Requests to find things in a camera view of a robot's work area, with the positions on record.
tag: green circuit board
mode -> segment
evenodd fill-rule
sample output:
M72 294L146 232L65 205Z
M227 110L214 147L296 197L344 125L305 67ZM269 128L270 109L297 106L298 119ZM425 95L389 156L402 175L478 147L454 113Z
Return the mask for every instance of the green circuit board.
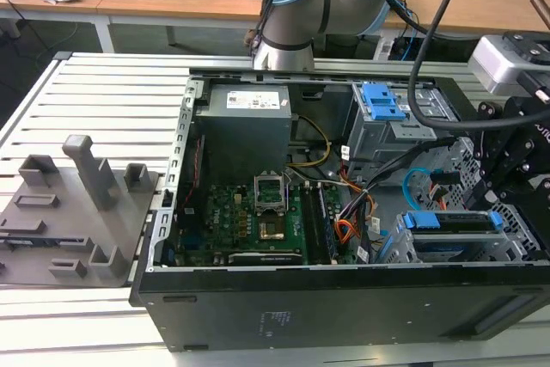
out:
M339 191L330 186L323 193L327 215L333 223L335 214L341 208ZM279 201L278 186L262 188L259 198L262 202ZM300 254L302 264L307 265L307 243L298 185L288 186L285 201L284 214L265 211L258 215L253 185L210 187L205 197L200 230L181 226L176 248L178 265L222 266L223 261L219 261L222 257L242 252ZM338 255L337 242L335 239L328 242L333 255Z

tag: metal frame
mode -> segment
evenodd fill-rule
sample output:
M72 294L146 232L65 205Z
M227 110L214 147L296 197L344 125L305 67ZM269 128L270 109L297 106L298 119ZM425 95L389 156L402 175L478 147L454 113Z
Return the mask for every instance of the metal frame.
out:
M154 25L164 26L167 29L168 44L176 43L174 27L182 28L233 28L250 29L255 26L254 21L235 21L230 19L198 19L174 18L164 16L136 16L111 15L102 13L65 13L43 10L19 10L25 19L30 21L79 21L91 23L95 26L97 37L104 53L114 53L115 48L109 26L111 24L124 25ZM12 9L0 9L0 19L19 19L20 16Z

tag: cable on desk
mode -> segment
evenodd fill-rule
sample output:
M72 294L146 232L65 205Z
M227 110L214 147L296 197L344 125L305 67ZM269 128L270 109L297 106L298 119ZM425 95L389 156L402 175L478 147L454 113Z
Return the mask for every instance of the cable on desk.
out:
M395 0L386 0L386 2L389 4L390 9L393 10L402 21L415 28L422 34L428 33L428 29L411 19L406 11L403 10L403 8ZM443 34L434 34L434 36L445 40L478 40L480 38L479 36L448 36Z
M78 28L79 28L78 22L75 22L75 28L70 33L70 35L63 38L63 39L61 39L60 41L54 43L53 45L51 45L50 50L56 48L57 46L61 45L62 43L65 43L67 40L72 39L72 37L76 34L76 32L78 32ZM39 67L39 63L40 63L40 58L42 58L44 53L46 53L46 51L43 51L43 52L39 53L39 55L34 59L34 65L36 66L36 69L38 69L38 70L41 70L41 68Z
M33 28L33 25L31 25L31 22L28 21L25 16L23 16L21 14L21 12L19 11L19 9L11 2L11 0L6 0L8 3L9 3L9 6L11 6L11 8L16 12L16 14L19 15L19 17L21 17L21 19L27 23L28 27L33 31L34 33L34 36L36 36L36 39L39 40L39 42L42 44L42 46L44 47L44 49L46 49L46 51L50 51L50 48L48 47L48 45L45 43L45 41L40 37L40 35L38 34L38 32L36 32L36 30L34 30Z

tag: white label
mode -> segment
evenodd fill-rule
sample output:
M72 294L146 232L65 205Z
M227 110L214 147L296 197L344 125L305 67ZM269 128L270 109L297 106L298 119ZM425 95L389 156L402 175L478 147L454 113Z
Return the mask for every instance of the white label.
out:
M26 240L7 240L7 243L13 245L33 245L32 241Z
M369 253L367 253L363 247L357 247L357 256L364 262L369 262Z
M380 234L380 218L372 217L370 221L372 222L372 225L371 225L372 228L370 230L372 232L376 232L377 234Z
M341 151L342 151L342 159L344 161L349 161L350 160L350 147L342 145Z
M234 90L227 94L228 109L280 109L278 92Z

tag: black computer chassis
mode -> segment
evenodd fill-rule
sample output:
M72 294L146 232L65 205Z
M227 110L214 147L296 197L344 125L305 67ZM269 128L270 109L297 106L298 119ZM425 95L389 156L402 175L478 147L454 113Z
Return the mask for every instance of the black computer chassis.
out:
M454 80L430 81L476 117ZM550 303L547 266L145 272L151 231L131 304L171 352L490 339Z

